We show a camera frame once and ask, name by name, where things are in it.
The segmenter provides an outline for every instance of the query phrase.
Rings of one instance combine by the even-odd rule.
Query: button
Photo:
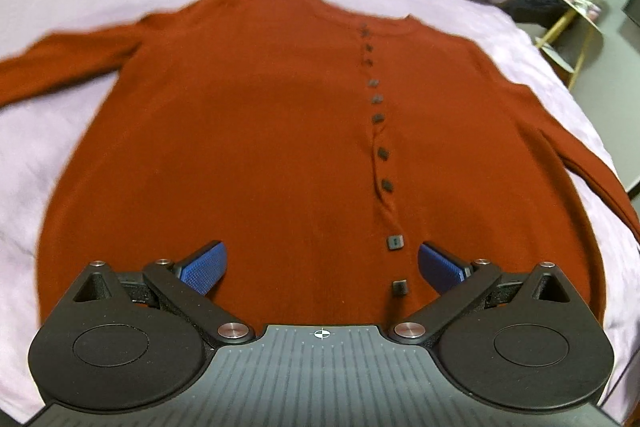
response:
[[[386,245],[389,250],[400,250],[404,247],[404,237],[401,235],[390,235],[386,238]]]
[[[401,281],[393,281],[391,283],[391,293],[394,297],[404,297],[409,293],[409,285],[406,283],[406,279]]]
[[[380,185],[387,192],[393,192],[394,191],[394,184],[392,182],[390,182],[389,180],[382,180]]]

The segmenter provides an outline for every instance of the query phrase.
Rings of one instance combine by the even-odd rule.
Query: metal screw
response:
[[[239,322],[228,322],[218,328],[218,334],[225,339],[241,339],[249,334],[249,328]]]
[[[422,324],[416,322],[401,322],[396,325],[394,331],[398,337],[403,339],[417,339],[427,332]]]

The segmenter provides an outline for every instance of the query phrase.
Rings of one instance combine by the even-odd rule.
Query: cardigan sleeve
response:
[[[615,173],[558,120],[552,117],[528,86],[513,84],[502,76],[491,59],[476,45],[472,53],[479,68],[496,87],[510,113],[526,125],[534,126],[556,151],[565,168],[580,176],[633,232],[640,241],[638,214]]]
[[[0,62],[0,108],[119,70],[149,39],[210,19],[231,1],[200,0],[177,12],[147,15],[133,24],[47,36],[22,55]]]

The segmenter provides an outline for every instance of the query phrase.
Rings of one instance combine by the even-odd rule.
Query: orange cardigan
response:
[[[640,237],[618,179],[529,88],[412,17],[201,0],[43,39],[0,63],[0,107],[116,69],[49,204],[43,318],[89,261],[135,270],[212,239],[228,248],[212,299],[258,330],[416,311],[436,297],[423,241],[514,272],[554,261],[602,318],[602,261],[565,167]]]

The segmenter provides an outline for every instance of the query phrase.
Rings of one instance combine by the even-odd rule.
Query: black cloth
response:
[[[567,5],[563,0],[509,0],[502,5],[514,22],[539,24],[549,29],[564,15]]]

